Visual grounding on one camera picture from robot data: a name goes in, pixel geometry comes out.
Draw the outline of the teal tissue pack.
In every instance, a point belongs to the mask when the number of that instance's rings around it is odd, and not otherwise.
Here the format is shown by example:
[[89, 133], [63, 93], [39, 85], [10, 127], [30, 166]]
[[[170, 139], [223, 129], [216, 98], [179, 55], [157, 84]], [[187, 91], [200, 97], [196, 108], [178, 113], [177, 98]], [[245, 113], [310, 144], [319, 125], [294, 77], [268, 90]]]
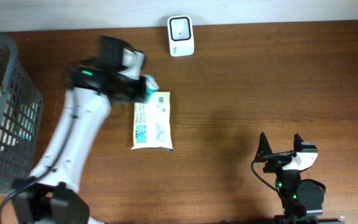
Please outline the teal tissue pack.
[[146, 84], [146, 94], [145, 99], [142, 103], [147, 104], [151, 100], [153, 94], [159, 91], [160, 87], [158, 86], [153, 76], [146, 74], [144, 75], [144, 78]]

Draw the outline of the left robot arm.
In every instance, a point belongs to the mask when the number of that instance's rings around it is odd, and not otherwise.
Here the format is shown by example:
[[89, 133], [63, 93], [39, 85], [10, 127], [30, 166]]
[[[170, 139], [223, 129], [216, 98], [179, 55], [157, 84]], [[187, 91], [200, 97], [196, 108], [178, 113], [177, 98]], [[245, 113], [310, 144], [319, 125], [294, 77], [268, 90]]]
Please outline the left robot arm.
[[29, 178], [15, 180], [14, 192], [2, 202], [12, 202], [19, 223], [97, 222], [78, 195], [83, 169], [113, 104], [145, 101], [145, 59], [125, 40], [101, 36], [98, 55], [71, 68], [62, 114], [46, 151]]

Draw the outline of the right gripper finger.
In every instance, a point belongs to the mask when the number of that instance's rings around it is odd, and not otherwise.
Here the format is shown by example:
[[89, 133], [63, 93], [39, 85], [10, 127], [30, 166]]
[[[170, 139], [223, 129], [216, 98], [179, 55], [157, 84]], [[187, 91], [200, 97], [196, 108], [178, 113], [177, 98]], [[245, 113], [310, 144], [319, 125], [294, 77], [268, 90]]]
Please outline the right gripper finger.
[[304, 149], [303, 139], [298, 133], [294, 135], [293, 147], [295, 151], [302, 151]]
[[265, 156], [272, 155], [272, 149], [270, 147], [270, 144], [267, 140], [267, 137], [264, 132], [260, 134], [259, 138], [259, 146], [255, 155], [256, 159], [262, 159]]

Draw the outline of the yellow snack bag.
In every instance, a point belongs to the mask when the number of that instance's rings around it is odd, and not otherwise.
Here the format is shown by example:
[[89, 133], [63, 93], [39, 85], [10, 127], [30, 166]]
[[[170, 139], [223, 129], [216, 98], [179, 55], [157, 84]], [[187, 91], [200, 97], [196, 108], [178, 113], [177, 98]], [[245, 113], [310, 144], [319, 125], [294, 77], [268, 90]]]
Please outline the yellow snack bag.
[[173, 151], [170, 128], [170, 92], [156, 91], [146, 103], [134, 104], [132, 151], [166, 149]]

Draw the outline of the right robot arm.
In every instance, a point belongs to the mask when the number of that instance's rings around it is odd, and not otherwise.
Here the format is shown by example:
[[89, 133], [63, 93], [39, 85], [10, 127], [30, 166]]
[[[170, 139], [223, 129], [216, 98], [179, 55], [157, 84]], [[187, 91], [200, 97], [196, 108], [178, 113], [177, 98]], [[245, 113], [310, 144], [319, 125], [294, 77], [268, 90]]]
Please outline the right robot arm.
[[[272, 152], [264, 133], [260, 134], [259, 146], [251, 171], [266, 186], [277, 193], [282, 202], [283, 215], [276, 215], [274, 223], [318, 223], [323, 213], [326, 186], [313, 179], [302, 179], [301, 173], [314, 164], [318, 149], [312, 142], [304, 141], [296, 133], [293, 149], [285, 152]], [[263, 163], [263, 172], [276, 175], [275, 185], [270, 185], [253, 168], [255, 163]]]

